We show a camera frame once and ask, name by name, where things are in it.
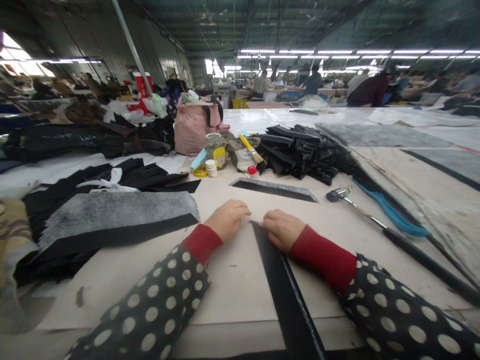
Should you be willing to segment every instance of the glass jar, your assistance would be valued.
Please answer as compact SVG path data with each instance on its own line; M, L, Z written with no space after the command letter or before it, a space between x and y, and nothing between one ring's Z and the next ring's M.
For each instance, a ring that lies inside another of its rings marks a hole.
M208 160L215 160L217 170L225 168L225 165L227 165L227 152L225 151L222 135L216 132L207 134L205 151Z

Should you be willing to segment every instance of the ceiling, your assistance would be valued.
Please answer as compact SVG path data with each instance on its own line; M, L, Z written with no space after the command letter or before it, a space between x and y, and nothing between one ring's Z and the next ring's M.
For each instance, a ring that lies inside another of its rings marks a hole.
M135 0L192 57L261 49L474 48L478 0Z

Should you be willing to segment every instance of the bag handle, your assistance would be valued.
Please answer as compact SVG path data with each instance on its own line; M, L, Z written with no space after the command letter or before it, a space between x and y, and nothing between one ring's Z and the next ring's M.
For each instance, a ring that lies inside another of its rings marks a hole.
M222 104L217 100L217 98L222 100L222 97L220 95L212 95L211 101L209 101L209 102L217 105L218 113L220 114L220 123L221 123L224 120L224 108L222 107ZM217 126L219 126L220 124L218 124L216 126L212 126L212 124L210 123L211 115L212 115L210 113L210 107L204 105L204 106L202 106L202 108L205 110L205 113L206 113L206 123L207 123L208 127L209 128L216 128Z

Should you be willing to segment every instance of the red cap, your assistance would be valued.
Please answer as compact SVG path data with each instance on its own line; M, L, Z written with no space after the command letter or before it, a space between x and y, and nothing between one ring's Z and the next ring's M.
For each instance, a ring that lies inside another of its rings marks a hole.
M248 171L248 173L249 173L250 175L253 175L253 174L255 174L255 173L257 172L257 168L256 168L255 166L253 166L253 165L250 165L246 170Z

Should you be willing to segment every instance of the gray felt fabric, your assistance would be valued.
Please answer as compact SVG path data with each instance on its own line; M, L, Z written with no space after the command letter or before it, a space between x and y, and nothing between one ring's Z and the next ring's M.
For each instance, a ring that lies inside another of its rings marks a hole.
M453 143L401 125L326 124L315 126L346 146L449 148Z
M454 149L409 149L428 160L480 184L480 155Z
M316 203L319 202L318 199L315 197L315 195L313 195L312 192L305 187L289 186L289 185L283 185L283 184L279 184L279 183L275 183L275 182L268 182L268 181L249 179L249 178L241 178L241 177L238 178L237 180L235 180L234 182L232 182L231 184L229 184L228 186L232 186L239 181L246 182L246 183L257 184L257 185L265 186L265 187L268 187L268 188L282 189L282 190L287 190L287 191L291 191L291 192L294 192L294 193L304 194L304 195L307 195L307 196L311 197L313 200L315 200Z
M192 214L200 221L197 203L180 192L95 192L77 194L46 221L38 245L42 250L58 239Z

